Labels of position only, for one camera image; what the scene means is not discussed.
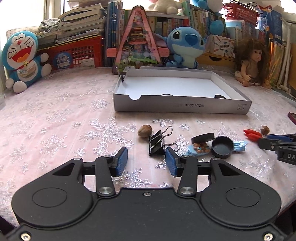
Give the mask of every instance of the doll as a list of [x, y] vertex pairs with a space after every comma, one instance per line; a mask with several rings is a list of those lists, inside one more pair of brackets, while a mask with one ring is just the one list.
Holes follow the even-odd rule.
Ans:
[[264, 85], [268, 53], [262, 42], [257, 39], [243, 39], [237, 46], [234, 61], [234, 76], [243, 86]]

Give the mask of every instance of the red clip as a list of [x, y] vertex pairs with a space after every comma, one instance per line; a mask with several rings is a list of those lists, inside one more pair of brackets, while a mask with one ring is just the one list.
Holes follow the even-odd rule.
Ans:
[[258, 139], [262, 137], [261, 133], [250, 129], [244, 130], [244, 134], [249, 140], [254, 142], [257, 142]]

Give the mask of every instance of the gray cloth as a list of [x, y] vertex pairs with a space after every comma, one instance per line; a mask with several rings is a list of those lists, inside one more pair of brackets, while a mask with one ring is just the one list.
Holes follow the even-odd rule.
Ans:
[[49, 33], [58, 30], [60, 20], [58, 18], [47, 19], [41, 22], [38, 31]]

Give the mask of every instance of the stitch plush toy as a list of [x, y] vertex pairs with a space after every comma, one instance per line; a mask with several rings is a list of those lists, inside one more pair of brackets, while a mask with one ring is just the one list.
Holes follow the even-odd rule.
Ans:
[[36, 80], [50, 74], [50, 64], [41, 66], [48, 60], [48, 54], [35, 57], [38, 40], [35, 34], [21, 31], [12, 35], [5, 44], [2, 52], [2, 62], [11, 71], [6, 81], [7, 88], [13, 88], [15, 93], [21, 93]]
[[206, 49], [206, 39], [199, 32], [190, 27], [179, 27], [174, 29], [168, 37], [162, 38], [170, 52], [174, 54], [174, 61], [168, 61], [167, 67], [182, 67], [196, 69], [198, 63], [195, 58], [202, 55]]

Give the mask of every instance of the doll hair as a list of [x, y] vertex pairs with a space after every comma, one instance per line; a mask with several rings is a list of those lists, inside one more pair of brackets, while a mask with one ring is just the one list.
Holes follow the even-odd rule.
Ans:
[[241, 42], [238, 43], [236, 49], [237, 51], [234, 61], [236, 65], [236, 70], [239, 71], [242, 68], [242, 60], [249, 59], [254, 49], [261, 50], [261, 61], [259, 61], [257, 64], [259, 70], [257, 80], [260, 84], [263, 84], [264, 79], [266, 78], [268, 67], [268, 52], [265, 45], [257, 39], [243, 39]]

